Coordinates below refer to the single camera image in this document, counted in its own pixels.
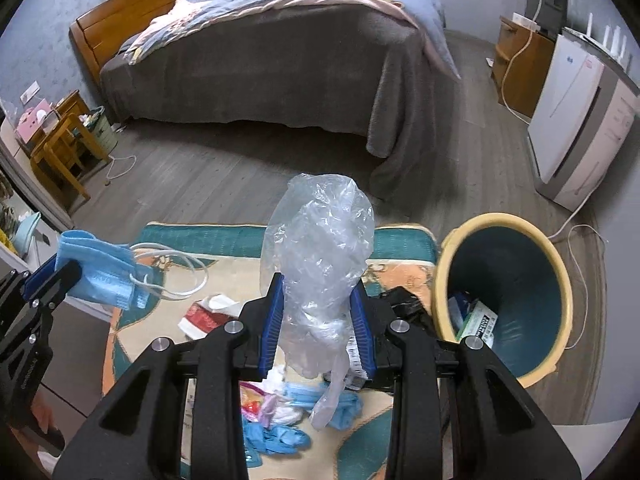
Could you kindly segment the blue surgical face mask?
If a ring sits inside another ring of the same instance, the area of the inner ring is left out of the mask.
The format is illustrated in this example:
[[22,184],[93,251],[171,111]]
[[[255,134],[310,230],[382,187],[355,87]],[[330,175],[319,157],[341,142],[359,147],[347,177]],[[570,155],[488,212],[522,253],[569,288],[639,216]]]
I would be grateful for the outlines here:
[[[194,286],[177,290],[157,283],[152,266],[143,260],[163,257],[181,260],[192,273]],[[72,261],[79,264],[81,278],[70,296],[122,310],[143,309],[152,297],[185,300],[208,282],[207,266],[193,252],[180,252],[160,243],[113,244],[81,230],[66,231],[58,240],[55,267],[60,270]]]

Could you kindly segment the clear plastic bag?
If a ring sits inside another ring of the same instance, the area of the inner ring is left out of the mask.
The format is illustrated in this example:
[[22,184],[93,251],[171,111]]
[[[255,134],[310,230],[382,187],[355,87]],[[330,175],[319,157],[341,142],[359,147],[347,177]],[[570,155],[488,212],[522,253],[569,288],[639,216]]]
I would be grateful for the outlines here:
[[352,336],[349,296],[374,245],[374,211],[356,182],[341,174],[299,174],[277,204],[265,230],[260,289],[284,277],[279,346],[299,376],[328,373],[328,391],[311,404],[314,429],[337,411],[349,370]]

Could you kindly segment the yellow teal trash bin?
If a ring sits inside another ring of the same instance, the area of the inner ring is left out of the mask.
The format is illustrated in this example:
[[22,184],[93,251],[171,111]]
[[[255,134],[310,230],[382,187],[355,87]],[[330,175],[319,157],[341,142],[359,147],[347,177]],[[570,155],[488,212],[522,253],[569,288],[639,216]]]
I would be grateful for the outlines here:
[[573,327],[573,291],[553,244],[527,220],[488,212],[449,232],[432,281],[431,316],[455,342],[448,299],[467,292],[497,315],[492,351],[525,388],[552,374]]

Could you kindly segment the green white box in bin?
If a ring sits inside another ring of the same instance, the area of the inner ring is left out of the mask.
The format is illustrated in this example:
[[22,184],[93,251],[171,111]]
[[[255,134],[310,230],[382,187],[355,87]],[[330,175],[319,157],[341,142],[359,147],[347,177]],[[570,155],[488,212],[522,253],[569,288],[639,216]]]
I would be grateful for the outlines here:
[[494,345],[498,314],[479,299],[469,300],[462,292],[448,299],[448,314],[457,341],[467,336],[480,338],[486,346]]

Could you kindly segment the blue nitrile gloves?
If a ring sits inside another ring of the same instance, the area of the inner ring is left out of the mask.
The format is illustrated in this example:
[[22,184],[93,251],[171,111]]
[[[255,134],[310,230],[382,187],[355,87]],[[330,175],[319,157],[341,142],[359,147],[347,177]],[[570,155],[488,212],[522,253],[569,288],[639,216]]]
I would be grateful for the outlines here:
[[245,461],[262,464],[262,456],[296,455],[311,446],[311,437],[298,426],[311,415],[327,384],[282,382],[268,389],[254,382],[240,383]]

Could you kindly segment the wooden stool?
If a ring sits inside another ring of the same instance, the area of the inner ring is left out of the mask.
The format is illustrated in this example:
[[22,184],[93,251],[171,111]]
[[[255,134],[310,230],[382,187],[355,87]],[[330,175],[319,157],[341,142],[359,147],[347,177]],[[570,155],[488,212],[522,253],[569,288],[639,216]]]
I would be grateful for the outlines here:
[[67,113],[32,151],[30,169],[37,181],[65,210],[91,196],[81,183],[98,161],[108,155],[76,114]]

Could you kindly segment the red white wrapper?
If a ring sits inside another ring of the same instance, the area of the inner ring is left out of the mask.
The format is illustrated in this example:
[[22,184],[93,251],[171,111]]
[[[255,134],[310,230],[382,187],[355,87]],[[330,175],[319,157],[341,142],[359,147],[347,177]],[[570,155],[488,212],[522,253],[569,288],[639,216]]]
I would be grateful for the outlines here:
[[178,329],[189,339],[205,338],[212,330],[238,318],[243,305],[224,294],[195,301],[180,318]]

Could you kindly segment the teal orange patterned rug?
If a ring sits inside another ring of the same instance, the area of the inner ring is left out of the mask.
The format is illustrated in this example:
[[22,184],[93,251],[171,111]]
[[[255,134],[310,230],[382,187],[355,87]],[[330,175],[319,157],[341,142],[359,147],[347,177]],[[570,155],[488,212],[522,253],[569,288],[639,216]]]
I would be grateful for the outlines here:
[[[151,222],[142,243],[158,243],[180,252],[198,252],[208,266],[208,281],[198,296],[223,294],[245,304],[260,297],[259,275],[263,226],[240,224],[167,224]],[[432,233],[420,224],[392,224],[375,231],[374,251],[364,284],[369,295],[405,287],[424,306],[431,302],[431,280],[438,259]],[[165,302],[151,298],[145,308],[116,310],[107,337],[102,389],[110,390],[131,362],[156,336],[186,341],[180,318],[191,300]],[[393,400],[387,393],[360,392],[361,414],[344,431],[313,430],[303,420],[311,445],[294,455],[248,454],[252,479],[382,479],[390,440]]]

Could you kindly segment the black plastic bag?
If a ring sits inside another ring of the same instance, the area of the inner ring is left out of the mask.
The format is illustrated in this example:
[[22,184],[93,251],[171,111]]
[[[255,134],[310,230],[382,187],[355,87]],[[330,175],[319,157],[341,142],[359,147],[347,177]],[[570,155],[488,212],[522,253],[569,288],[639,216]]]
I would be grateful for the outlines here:
[[378,295],[393,309],[396,318],[419,326],[421,330],[435,336],[435,326],[431,315],[427,312],[418,296],[409,292],[405,287],[397,286],[381,292]]

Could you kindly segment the pink box on nightstand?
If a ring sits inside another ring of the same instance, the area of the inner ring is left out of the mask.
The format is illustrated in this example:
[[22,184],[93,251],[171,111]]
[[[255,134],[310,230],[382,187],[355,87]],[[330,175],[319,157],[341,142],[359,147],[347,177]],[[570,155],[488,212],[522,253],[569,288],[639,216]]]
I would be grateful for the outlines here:
[[46,99],[42,99],[35,107],[26,110],[15,128],[17,137],[22,142],[28,143],[42,125],[44,118],[51,112],[52,106]]

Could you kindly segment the wooden headboard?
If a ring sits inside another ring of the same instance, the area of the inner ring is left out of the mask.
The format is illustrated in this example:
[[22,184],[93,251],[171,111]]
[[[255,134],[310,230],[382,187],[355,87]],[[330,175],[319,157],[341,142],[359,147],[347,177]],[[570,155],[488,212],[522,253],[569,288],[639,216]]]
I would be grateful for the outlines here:
[[70,24],[70,38],[95,84],[124,41],[166,14],[176,0],[106,0]]

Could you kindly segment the white air purifier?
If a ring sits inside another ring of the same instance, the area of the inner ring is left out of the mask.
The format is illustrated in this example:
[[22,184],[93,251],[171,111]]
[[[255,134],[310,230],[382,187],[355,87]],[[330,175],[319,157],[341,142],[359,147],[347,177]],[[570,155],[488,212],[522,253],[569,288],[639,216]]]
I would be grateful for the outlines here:
[[638,115],[638,84],[584,35],[564,28],[527,129],[538,193],[569,211],[579,209]]

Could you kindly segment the bed with grey blanket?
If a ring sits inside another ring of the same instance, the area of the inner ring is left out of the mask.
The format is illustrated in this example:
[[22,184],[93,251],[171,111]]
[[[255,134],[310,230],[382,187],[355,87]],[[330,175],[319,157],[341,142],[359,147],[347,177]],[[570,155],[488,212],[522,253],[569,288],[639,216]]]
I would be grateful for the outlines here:
[[419,29],[338,4],[215,24],[137,64],[116,55],[100,86],[118,120],[250,120],[361,134],[380,160],[371,192],[394,200],[413,188],[434,145],[439,76]]

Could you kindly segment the wooden cabinet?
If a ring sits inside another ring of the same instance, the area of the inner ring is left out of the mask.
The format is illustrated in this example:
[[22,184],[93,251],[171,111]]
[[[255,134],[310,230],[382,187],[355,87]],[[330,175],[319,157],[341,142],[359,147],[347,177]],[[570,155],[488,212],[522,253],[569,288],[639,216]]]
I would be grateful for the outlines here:
[[502,16],[491,77],[498,102],[531,118],[552,60],[554,42]]

